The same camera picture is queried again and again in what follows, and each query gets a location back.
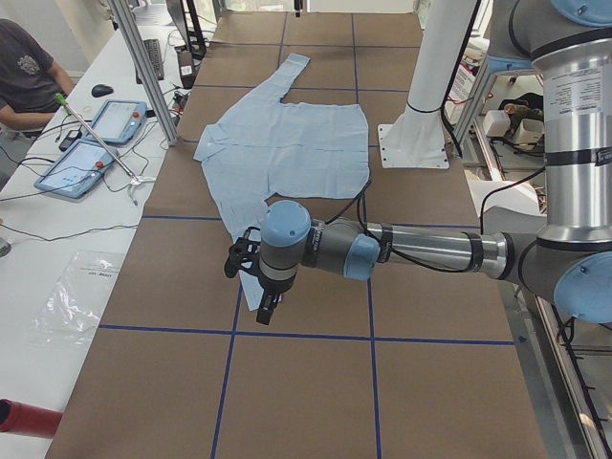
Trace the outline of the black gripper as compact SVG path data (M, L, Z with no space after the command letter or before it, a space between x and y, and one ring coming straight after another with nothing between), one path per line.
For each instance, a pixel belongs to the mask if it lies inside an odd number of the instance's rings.
M256 322L269 325L273 311L282 301L283 293L293 286L297 264L278 260L259 260L258 268L258 281L263 289L263 295L257 309Z

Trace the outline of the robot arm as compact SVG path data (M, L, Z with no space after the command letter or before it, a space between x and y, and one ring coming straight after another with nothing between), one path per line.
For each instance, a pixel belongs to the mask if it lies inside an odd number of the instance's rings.
M482 206L478 233L402 230L362 220L325 223L292 201L273 204L253 269L268 323L299 266L367 279L376 263L510 281L592 323L611 318L611 5L499 1L489 66L543 78L544 215Z

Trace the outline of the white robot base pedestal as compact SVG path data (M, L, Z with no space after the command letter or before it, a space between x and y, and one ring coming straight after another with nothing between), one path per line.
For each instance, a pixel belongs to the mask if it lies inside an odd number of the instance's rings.
M384 168L449 168L442 116L479 5L432 3L405 110L394 123L378 126Z

